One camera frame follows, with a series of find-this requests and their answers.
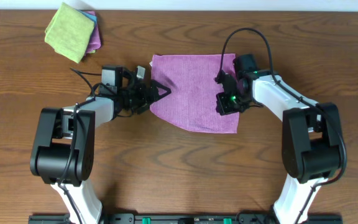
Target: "purple cloth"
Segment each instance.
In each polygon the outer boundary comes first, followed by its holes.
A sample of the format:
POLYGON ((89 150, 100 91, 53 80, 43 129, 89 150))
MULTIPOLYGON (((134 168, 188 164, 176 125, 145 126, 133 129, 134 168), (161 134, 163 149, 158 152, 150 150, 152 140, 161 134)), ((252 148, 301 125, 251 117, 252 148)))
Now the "purple cloth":
MULTIPOLYGON (((231 75, 235 57, 224 55, 223 70, 231 75)), ((152 78, 172 93, 151 104, 151 112, 187 131, 237 133, 239 113, 216 112, 216 94, 223 91, 214 81, 220 61, 221 55, 154 55, 152 78)))
MULTIPOLYGON (((92 16, 95 16, 96 14, 94 11, 85 11, 88 14, 91 14, 92 16)), ((97 22, 95 22, 95 27, 93 29, 93 32, 91 34, 91 38, 89 39, 88 47, 86 48, 85 53, 89 53, 93 50, 99 49, 100 46, 102 46, 100 41, 100 35, 99 35, 99 27, 97 22)))

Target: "pink cloth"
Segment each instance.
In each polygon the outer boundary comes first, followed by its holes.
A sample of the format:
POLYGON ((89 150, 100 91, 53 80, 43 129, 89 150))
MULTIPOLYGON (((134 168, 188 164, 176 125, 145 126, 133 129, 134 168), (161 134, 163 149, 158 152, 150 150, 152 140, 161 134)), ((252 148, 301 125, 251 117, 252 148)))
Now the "pink cloth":
MULTIPOLYGON (((92 16, 96 16, 94 11, 85 11, 85 12, 88 14, 91 14, 92 16)), ((93 50, 99 49, 100 46, 102 46, 102 44, 100 41, 98 23, 96 22, 93 32, 91 34, 91 38, 89 39, 88 47, 86 48, 86 53, 89 53, 93 50)))
MULTIPOLYGON (((235 57, 224 56, 223 70, 231 75, 235 57)), ((187 131, 237 133, 239 113, 221 116, 216 112, 216 94, 223 91, 214 81, 220 60, 221 55, 154 55, 152 78, 172 93, 151 104, 151 112, 187 131)))

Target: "green cloth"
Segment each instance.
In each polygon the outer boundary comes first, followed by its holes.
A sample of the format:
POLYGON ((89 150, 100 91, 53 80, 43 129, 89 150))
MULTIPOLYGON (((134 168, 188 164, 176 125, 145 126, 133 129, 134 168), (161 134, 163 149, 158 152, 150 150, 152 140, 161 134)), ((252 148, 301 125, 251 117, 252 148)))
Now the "green cloth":
POLYGON ((79 63, 85 55, 94 22, 62 3, 45 30, 45 42, 55 52, 79 63))

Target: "brown tabletop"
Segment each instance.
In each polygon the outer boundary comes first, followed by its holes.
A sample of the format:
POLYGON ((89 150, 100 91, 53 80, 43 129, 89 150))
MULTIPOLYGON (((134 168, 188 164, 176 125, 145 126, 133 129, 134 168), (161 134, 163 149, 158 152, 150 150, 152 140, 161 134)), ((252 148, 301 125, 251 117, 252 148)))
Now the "brown tabletop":
MULTIPOLYGON (((99 11, 103 46, 76 64, 44 43, 54 12, 0 11, 0 223, 67 212, 60 196, 30 173, 29 159, 40 110, 73 105, 89 93, 69 67, 149 69, 153 54, 218 54, 239 27, 267 36, 286 83, 338 106, 348 169, 320 190, 310 211, 358 223, 358 13, 99 11)), ((236 34, 227 52, 253 53, 260 67, 268 66, 256 35, 236 34)), ((149 111, 115 119, 96 130, 91 180, 109 212, 268 210, 286 177, 281 132, 267 108, 242 114, 237 134, 190 133, 149 111)))

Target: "stack of folded cloth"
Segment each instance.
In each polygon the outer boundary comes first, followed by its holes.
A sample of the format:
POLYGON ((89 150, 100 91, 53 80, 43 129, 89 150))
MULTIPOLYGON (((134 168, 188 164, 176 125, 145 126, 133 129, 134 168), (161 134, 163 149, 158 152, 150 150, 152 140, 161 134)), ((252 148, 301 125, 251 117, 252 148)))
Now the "stack of folded cloth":
POLYGON ((45 30, 45 42, 76 63, 95 53, 101 41, 94 11, 78 11, 63 2, 45 30))

